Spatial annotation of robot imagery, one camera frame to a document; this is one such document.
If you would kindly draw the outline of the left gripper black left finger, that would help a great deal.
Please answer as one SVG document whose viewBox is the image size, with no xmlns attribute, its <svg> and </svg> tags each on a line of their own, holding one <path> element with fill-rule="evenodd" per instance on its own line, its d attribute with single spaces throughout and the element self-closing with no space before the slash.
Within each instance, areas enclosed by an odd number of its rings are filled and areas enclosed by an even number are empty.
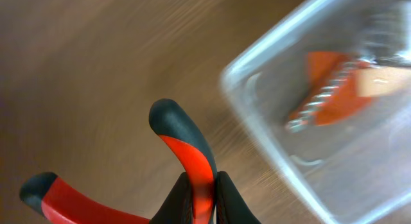
<svg viewBox="0 0 411 224">
<path fill-rule="evenodd" d="M 182 173 L 149 224 L 192 224 L 192 191 L 187 173 Z"/>
</svg>

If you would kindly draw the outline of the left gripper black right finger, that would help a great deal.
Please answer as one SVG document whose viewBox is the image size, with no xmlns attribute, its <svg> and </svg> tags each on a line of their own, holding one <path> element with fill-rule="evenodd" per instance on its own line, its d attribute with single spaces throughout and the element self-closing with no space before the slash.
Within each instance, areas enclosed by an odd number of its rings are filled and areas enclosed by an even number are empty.
<svg viewBox="0 0 411 224">
<path fill-rule="evenodd" d="M 225 171 L 218 172 L 216 179 L 216 223 L 261 224 Z"/>
</svg>

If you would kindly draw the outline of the orange scraper wooden handle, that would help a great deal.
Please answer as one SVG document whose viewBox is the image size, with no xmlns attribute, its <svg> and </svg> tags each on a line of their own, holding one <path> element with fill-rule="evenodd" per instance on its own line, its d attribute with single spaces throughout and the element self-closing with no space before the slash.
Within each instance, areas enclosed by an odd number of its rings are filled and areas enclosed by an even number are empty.
<svg viewBox="0 0 411 224">
<path fill-rule="evenodd" d="M 314 51 L 306 55 L 306 63 L 311 91 L 288 117 L 291 132 L 341 122 L 410 83 L 409 67 L 374 65 L 345 53 Z"/>
</svg>

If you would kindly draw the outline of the clear plastic container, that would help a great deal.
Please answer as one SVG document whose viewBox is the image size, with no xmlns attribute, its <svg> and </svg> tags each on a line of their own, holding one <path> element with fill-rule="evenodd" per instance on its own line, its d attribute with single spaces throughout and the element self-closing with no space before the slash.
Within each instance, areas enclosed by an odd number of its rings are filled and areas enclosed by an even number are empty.
<svg viewBox="0 0 411 224">
<path fill-rule="evenodd" d="M 221 84 L 324 223 L 373 223 L 410 205 L 410 0 L 305 0 Z"/>
</svg>

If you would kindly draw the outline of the orange socket rail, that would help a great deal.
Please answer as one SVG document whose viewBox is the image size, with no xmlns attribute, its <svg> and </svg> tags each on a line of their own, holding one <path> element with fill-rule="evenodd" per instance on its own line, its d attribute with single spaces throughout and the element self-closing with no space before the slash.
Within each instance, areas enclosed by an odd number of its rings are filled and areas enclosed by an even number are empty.
<svg viewBox="0 0 411 224">
<path fill-rule="evenodd" d="M 312 91 L 292 112 L 286 129 L 300 132 L 310 125 L 325 126 L 341 121 L 370 104 L 356 93 L 355 71 L 369 64 L 358 60 L 312 61 Z"/>
</svg>

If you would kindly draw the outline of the red handled pliers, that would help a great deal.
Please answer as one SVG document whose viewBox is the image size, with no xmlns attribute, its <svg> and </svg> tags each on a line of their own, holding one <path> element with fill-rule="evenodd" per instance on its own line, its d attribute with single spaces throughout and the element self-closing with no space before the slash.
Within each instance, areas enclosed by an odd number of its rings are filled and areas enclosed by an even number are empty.
<svg viewBox="0 0 411 224">
<path fill-rule="evenodd" d="M 192 223 L 212 223 L 216 164 L 192 119 L 172 99 L 156 101 L 149 112 L 151 129 L 175 154 L 188 174 Z M 104 206 L 73 189 L 53 172 L 39 173 L 20 188 L 20 200 L 52 223 L 149 223 L 151 220 Z"/>
</svg>

